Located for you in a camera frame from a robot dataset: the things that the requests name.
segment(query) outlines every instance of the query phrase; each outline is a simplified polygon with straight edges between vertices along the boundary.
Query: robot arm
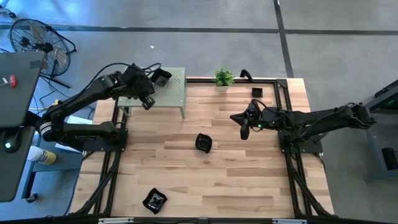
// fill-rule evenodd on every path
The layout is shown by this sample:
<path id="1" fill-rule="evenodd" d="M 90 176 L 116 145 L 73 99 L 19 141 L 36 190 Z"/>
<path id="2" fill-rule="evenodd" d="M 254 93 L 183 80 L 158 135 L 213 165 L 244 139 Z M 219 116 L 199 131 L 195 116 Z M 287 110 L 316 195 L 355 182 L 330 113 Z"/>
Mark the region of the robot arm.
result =
<path id="1" fill-rule="evenodd" d="M 75 96 L 51 106 L 42 118 L 36 116 L 35 126 L 45 141 L 55 141 L 79 151 L 92 151 L 90 148 L 96 142 L 117 144 L 121 133 L 110 121 L 87 125 L 68 124 L 64 120 L 97 100 L 115 100 L 119 96 L 140 99 L 142 106 L 149 110 L 155 103 L 149 96 L 153 92 L 152 82 L 147 74 L 132 64 L 124 73 L 103 75 Z"/>
<path id="2" fill-rule="evenodd" d="M 259 109 L 258 103 L 265 109 Z M 292 143 L 308 139 L 316 134 L 340 128 L 368 129 L 374 123 L 369 109 L 362 104 L 348 103 L 339 108 L 303 113 L 300 111 L 278 110 L 264 103 L 252 100 L 245 112 L 230 118 L 241 125 L 241 139 L 249 137 L 249 128 L 271 129 L 290 132 Z"/>

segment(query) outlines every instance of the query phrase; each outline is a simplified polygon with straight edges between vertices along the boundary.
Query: perforated metal plate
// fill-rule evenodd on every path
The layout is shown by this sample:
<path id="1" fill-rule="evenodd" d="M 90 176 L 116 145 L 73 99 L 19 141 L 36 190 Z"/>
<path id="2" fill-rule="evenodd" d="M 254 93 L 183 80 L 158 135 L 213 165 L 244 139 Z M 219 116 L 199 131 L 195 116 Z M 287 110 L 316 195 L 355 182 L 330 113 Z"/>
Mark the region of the perforated metal plate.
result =
<path id="1" fill-rule="evenodd" d="M 169 82 L 164 87 L 154 85 L 155 93 L 151 95 L 156 103 L 154 107 L 183 107 L 185 102 L 185 68 L 162 68 L 172 74 Z M 118 106 L 136 107 L 141 106 L 140 100 L 120 97 Z"/>

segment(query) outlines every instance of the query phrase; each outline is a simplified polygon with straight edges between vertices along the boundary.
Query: wheel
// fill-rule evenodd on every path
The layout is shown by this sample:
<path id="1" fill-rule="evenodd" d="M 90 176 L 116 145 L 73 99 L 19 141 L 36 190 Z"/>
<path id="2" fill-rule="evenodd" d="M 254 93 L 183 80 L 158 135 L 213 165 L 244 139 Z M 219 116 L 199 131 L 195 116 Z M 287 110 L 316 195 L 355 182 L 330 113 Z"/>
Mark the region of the wheel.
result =
<path id="1" fill-rule="evenodd" d="M 25 199 L 27 203 L 32 203 L 37 199 L 37 193 L 30 194 L 30 197 L 28 199 Z"/>
<path id="2" fill-rule="evenodd" d="M 13 13 L 13 12 L 10 12 L 8 15 L 9 15 L 11 18 L 16 18 L 16 17 L 17 17 L 17 15 L 15 15 L 15 13 Z"/>

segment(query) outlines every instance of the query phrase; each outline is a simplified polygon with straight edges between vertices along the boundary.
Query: small plant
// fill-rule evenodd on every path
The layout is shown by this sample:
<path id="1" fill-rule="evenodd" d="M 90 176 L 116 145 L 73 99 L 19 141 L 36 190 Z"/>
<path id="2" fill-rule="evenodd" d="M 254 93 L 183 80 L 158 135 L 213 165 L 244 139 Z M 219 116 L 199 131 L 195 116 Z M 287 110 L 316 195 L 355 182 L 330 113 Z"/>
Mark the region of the small plant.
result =
<path id="1" fill-rule="evenodd" d="M 230 84 L 234 83 L 234 75 L 228 70 L 216 70 L 216 86 L 229 86 Z"/>

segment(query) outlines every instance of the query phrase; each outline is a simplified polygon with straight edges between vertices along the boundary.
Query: red button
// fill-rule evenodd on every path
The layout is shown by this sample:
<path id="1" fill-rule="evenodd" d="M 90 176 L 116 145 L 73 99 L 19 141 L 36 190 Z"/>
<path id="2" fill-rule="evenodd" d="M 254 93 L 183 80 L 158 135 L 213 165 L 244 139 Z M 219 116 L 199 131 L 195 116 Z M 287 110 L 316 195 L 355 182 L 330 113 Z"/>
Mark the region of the red button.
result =
<path id="1" fill-rule="evenodd" d="M 17 78 L 15 75 L 10 75 L 10 86 L 13 88 L 17 86 Z"/>

